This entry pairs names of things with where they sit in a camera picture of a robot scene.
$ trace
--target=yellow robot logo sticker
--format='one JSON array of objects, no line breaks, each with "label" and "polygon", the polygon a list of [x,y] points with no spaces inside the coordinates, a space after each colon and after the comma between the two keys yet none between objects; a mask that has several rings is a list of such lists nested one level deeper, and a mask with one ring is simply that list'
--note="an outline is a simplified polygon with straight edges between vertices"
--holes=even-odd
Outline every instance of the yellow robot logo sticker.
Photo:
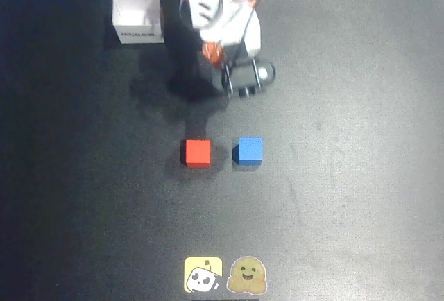
[{"label": "yellow robot logo sticker", "polygon": [[231,267],[227,289],[238,294],[264,294],[267,290],[265,266],[255,257],[239,258]]},{"label": "yellow robot logo sticker", "polygon": [[188,257],[185,260],[184,288],[187,293],[218,289],[223,274],[218,257]]}]

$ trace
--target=blue cube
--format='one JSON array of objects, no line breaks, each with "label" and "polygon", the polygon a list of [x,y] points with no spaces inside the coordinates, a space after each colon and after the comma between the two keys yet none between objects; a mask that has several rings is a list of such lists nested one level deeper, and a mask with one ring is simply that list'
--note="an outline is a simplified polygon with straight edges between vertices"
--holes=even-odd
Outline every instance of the blue cube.
[{"label": "blue cube", "polygon": [[263,150],[262,138],[239,138],[239,165],[260,166]]}]

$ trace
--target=red cube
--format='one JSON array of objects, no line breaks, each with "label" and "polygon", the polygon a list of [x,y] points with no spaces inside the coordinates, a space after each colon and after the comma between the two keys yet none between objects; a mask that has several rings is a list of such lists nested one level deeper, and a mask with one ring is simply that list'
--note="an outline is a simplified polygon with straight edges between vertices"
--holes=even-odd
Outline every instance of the red cube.
[{"label": "red cube", "polygon": [[211,141],[187,140],[185,162],[189,168],[209,168],[211,166]]}]

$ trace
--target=white box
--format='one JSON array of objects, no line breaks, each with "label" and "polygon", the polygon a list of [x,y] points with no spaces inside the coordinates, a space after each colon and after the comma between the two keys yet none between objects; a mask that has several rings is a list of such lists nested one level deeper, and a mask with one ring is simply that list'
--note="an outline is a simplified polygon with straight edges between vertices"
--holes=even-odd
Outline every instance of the white box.
[{"label": "white box", "polygon": [[164,43],[160,0],[112,0],[112,25],[122,44]]}]

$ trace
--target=hugging face emoji sticker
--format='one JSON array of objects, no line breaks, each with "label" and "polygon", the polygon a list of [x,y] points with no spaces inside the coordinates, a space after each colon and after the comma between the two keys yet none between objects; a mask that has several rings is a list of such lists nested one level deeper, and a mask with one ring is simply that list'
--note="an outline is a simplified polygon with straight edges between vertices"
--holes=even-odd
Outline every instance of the hugging face emoji sticker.
[{"label": "hugging face emoji sticker", "polygon": [[267,289],[263,263],[254,257],[242,257],[231,267],[227,289],[233,293],[264,294]]}]

